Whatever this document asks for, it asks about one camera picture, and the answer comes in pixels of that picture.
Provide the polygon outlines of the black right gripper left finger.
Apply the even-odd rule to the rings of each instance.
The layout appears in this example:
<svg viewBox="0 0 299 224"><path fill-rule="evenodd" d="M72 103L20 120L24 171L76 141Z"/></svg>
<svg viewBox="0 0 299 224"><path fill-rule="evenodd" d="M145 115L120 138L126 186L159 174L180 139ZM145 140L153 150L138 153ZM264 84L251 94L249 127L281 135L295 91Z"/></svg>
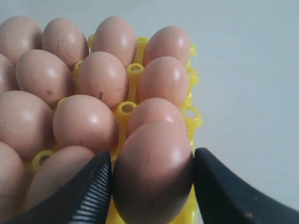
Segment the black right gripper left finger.
<svg viewBox="0 0 299 224"><path fill-rule="evenodd" d="M50 197L10 224L104 224L111 199L111 157L97 153Z"/></svg>

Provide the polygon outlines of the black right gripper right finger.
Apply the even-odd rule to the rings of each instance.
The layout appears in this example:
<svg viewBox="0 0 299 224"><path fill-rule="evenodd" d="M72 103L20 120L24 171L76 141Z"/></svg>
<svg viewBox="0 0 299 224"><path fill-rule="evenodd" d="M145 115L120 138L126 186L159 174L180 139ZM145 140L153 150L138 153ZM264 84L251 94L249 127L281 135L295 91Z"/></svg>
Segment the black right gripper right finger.
<svg viewBox="0 0 299 224"><path fill-rule="evenodd" d="M297 224L299 212L249 185L208 149L197 148L194 189L205 224Z"/></svg>

